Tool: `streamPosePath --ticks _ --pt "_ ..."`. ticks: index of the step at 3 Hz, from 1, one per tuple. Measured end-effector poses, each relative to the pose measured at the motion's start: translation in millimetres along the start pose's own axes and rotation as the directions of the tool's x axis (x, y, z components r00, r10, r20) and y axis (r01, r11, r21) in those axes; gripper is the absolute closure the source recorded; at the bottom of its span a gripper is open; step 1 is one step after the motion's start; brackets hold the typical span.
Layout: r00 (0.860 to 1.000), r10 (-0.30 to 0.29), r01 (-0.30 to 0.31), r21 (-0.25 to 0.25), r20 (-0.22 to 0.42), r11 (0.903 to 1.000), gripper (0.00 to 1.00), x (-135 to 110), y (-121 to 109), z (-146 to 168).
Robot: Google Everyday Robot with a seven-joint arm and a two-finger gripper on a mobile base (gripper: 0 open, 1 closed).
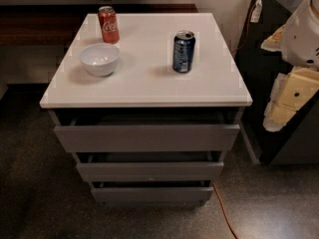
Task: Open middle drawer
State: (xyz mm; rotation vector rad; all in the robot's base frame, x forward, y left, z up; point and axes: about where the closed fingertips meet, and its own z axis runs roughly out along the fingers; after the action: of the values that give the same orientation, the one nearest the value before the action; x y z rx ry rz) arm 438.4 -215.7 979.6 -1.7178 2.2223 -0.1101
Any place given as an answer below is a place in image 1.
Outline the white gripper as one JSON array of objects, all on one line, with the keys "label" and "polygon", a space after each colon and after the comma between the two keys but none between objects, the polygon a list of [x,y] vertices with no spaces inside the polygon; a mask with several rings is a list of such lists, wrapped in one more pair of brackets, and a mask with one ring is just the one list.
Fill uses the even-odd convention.
[{"label": "white gripper", "polygon": [[287,75],[279,73],[274,81],[263,126],[276,132],[319,91],[319,0],[303,0],[285,26],[265,39],[261,48],[281,51],[284,61],[300,66]]}]

